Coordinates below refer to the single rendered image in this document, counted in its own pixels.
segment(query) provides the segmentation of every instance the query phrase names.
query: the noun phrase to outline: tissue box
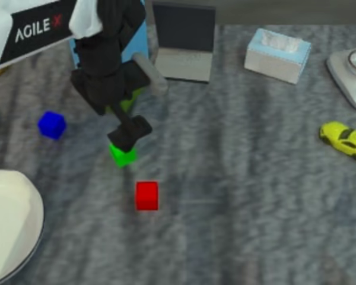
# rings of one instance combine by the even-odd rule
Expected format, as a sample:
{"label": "tissue box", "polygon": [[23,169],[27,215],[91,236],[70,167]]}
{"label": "tissue box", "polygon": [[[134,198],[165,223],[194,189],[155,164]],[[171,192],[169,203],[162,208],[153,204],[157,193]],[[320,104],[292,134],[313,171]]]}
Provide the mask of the tissue box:
{"label": "tissue box", "polygon": [[297,84],[310,49],[311,43],[259,28],[248,45],[244,67]]}

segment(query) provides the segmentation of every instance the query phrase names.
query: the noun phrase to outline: red cube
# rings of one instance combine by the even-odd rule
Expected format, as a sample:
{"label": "red cube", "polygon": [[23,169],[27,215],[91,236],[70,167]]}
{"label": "red cube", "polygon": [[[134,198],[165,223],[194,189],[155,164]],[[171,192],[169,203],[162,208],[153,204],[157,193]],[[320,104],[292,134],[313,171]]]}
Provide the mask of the red cube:
{"label": "red cube", "polygon": [[158,210],[158,182],[139,181],[136,183],[136,210]]}

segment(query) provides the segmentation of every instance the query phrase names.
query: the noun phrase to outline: dark blue object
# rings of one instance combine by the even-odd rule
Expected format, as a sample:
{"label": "dark blue object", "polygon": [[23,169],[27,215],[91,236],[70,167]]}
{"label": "dark blue object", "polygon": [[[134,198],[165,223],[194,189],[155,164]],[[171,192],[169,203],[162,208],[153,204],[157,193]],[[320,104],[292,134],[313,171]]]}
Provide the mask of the dark blue object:
{"label": "dark blue object", "polygon": [[58,140],[66,130],[65,117],[58,113],[47,111],[39,120],[38,127],[45,137]]}

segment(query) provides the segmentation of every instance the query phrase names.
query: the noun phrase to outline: gray tablecloth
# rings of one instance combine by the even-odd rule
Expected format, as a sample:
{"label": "gray tablecloth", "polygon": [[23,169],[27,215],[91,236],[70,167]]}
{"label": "gray tablecloth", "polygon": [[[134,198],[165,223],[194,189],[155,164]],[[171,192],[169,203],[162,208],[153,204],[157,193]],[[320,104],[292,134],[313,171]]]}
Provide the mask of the gray tablecloth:
{"label": "gray tablecloth", "polygon": [[[312,43],[297,85],[244,70],[257,28],[217,27],[209,85],[172,81],[166,97],[139,98],[154,132],[125,169],[106,137],[118,121],[69,83],[67,45],[0,78],[0,168],[34,182],[47,215],[9,284],[356,285],[356,162],[317,138],[327,121],[356,128],[325,67],[356,47],[356,26],[265,27]],[[58,142],[38,133],[45,110],[66,117]],[[159,181],[160,211],[135,212],[138,180]]]}

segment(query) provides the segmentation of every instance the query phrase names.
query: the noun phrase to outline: green block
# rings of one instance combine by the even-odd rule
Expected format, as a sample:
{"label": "green block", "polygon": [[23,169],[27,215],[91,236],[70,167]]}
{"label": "green block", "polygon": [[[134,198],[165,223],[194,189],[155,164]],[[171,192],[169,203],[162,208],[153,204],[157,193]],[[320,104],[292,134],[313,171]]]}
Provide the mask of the green block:
{"label": "green block", "polygon": [[[121,108],[124,110],[124,112],[128,113],[133,104],[135,103],[137,97],[142,93],[143,88],[140,88],[136,91],[133,92],[132,98],[130,100],[123,100],[120,103]],[[111,108],[109,106],[106,109],[106,113],[112,113]]]}
{"label": "green block", "polygon": [[111,152],[112,158],[119,168],[124,167],[137,160],[136,149],[132,149],[128,153],[124,153],[122,150],[115,147],[113,144],[109,145],[109,151]]}

